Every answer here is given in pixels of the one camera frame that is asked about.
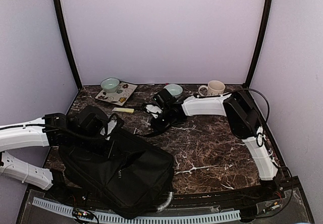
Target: mug handle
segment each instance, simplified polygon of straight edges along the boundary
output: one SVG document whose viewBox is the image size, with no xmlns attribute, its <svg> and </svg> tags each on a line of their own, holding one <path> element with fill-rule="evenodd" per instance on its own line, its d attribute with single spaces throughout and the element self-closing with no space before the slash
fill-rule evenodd
<svg viewBox="0 0 323 224">
<path fill-rule="evenodd" d="M 208 89 L 208 87 L 206 86 L 206 85 L 202 85 L 202 86 L 200 86 L 199 88 L 198 88 L 198 93 L 201 95 L 201 96 L 205 96 L 204 94 L 202 94 L 200 91 L 201 91 L 201 89 Z"/>
</svg>

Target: marble tabletop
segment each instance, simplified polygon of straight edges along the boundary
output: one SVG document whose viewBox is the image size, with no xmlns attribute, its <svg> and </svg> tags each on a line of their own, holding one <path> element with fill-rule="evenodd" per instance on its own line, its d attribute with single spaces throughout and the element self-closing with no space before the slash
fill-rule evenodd
<svg viewBox="0 0 323 224">
<path fill-rule="evenodd" d="M 181 85 L 183 95 L 197 92 L 200 85 Z M 139 85 L 124 107 L 153 102 L 152 96 L 164 85 Z M 240 85 L 227 85 L 230 92 Z M 84 86 L 68 112 L 74 117 L 87 105 L 101 108 L 107 115 L 116 105 L 94 99 L 100 86 Z M 143 111 L 133 114 L 118 113 L 125 121 L 124 129 L 131 133 L 151 132 L 151 116 Z M 230 130 L 226 117 L 193 116 L 178 127 L 172 127 L 160 136 L 145 138 L 149 143 L 161 147 L 175 158 L 173 186 L 176 194 L 198 194 L 259 185 L 256 165 L 241 139 Z M 65 169 L 53 147 L 45 167 L 63 171 Z"/>
</svg>

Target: patterned placemat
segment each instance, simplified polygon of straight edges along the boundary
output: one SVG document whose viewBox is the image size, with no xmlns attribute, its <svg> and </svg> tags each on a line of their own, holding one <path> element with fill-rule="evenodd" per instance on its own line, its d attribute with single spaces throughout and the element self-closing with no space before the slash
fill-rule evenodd
<svg viewBox="0 0 323 224">
<path fill-rule="evenodd" d="M 138 85 L 121 82 L 116 92 L 106 93 L 104 90 L 101 90 L 95 99 L 123 106 L 137 87 Z"/>
</svg>

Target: black pole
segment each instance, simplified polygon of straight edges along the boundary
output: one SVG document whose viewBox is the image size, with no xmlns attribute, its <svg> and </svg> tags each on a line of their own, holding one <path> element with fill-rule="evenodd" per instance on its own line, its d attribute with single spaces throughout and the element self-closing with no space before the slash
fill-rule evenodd
<svg viewBox="0 0 323 224">
<path fill-rule="evenodd" d="M 70 64 L 71 71 L 72 71 L 76 86 L 80 90 L 83 86 L 82 86 L 82 82 L 81 82 L 79 73 L 78 73 L 77 68 L 76 68 L 76 64 L 75 64 L 74 57 L 73 57 L 72 50 L 71 50 L 70 41 L 69 41 L 69 38 L 67 36 L 67 31 L 66 31 L 65 21 L 64 21 L 64 17 L 63 17 L 63 10 L 62 10 L 62 5 L 61 5 L 61 0 L 53 0 L 53 1 L 54 1 L 56 17 L 57 17 L 57 21 L 59 23 L 59 27 L 60 27 L 60 31 L 61 31 L 61 36 L 62 36 L 66 56 L 67 56 L 67 59 L 68 59 L 69 64 Z"/>
<path fill-rule="evenodd" d="M 258 63 L 264 35 L 266 32 L 266 28 L 267 28 L 267 22 L 268 22 L 269 13 L 271 10 L 271 5 L 272 5 L 272 0 L 265 0 L 264 1 L 262 19 L 261 19 L 261 24 L 260 24 L 260 29 L 259 29 L 259 33 L 258 33 L 256 47 L 253 52 L 253 56 L 252 56 L 252 60 L 251 60 L 251 64 L 250 64 L 250 68 L 249 68 L 246 82 L 243 84 L 243 86 L 247 87 L 247 88 L 250 87 L 250 84 L 251 84 L 251 81 L 252 81 L 252 78 L 254 75 L 254 71 L 256 70 L 256 66 Z"/>
</svg>

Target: black bag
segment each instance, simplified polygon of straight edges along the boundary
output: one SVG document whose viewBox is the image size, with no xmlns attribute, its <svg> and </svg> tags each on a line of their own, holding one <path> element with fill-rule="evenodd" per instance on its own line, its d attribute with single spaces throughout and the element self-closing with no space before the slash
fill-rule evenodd
<svg viewBox="0 0 323 224">
<path fill-rule="evenodd" d="M 92 192 L 124 218 L 135 218 L 168 190 L 174 158 L 141 138 L 118 129 L 107 144 L 109 158 L 77 146 L 59 147 L 65 176 Z"/>
</svg>

